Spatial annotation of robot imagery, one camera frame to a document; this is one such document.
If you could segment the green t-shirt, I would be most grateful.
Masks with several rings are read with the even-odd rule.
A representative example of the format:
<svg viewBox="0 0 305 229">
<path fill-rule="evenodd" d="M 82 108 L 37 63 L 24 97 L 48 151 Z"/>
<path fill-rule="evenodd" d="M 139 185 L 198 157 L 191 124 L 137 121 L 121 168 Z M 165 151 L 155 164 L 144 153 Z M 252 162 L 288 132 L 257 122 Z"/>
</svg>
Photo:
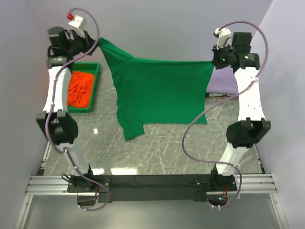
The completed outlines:
<svg viewBox="0 0 305 229">
<path fill-rule="evenodd" d="M 146 124 L 189 124 L 204 110 L 214 66 L 210 61 L 161 61 L 133 57 L 100 38 L 117 93 L 117 120 L 126 141 Z"/>
</svg>

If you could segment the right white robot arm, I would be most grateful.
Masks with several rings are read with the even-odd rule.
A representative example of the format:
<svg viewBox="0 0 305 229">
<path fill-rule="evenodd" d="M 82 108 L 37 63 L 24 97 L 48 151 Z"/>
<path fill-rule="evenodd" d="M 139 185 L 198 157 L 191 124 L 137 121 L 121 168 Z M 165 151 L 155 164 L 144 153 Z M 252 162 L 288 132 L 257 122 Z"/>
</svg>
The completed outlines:
<svg viewBox="0 0 305 229">
<path fill-rule="evenodd" d="M 257 77 L 260 59 L 257 53 L 251 52 L 251 33 L 231 33 L 224 28 L 216 29 L 214 36 L 218 41 L 212 49 L 212 64 L 216 69 L 232 68 L 239 93 L 237 122 L 228 126 L 226 149 L 209 178 L 210 187 L 220 190 L 234 184 L 235 167 L 243 155 L 267 134 L 271 122 L 266 120 L 261 106 Z"/>
</svg>

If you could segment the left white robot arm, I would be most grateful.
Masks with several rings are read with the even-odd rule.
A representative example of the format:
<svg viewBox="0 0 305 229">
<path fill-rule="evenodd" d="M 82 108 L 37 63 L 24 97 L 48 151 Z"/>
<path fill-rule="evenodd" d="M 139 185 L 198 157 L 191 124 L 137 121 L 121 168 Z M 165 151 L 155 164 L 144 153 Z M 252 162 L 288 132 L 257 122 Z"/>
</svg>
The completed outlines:
<svg viewBox="0 0 305 229">
<path fill-rule="evenodd" d="M 71 167 L 71 175 L 63 174 L 62 179 L 77 191 L 94 191 L 98 185 L 79 148 L 78 125 L 68 113 L 67 97 L 74 62 L 91 55 L 98 41 L 85 30 L 68 31 L 59 26 L 48 29 L 48 36 L 48 94 L 43 111 L 36 114 L 36 122 L 53 149 L 64 155 Z"/>
</svg>

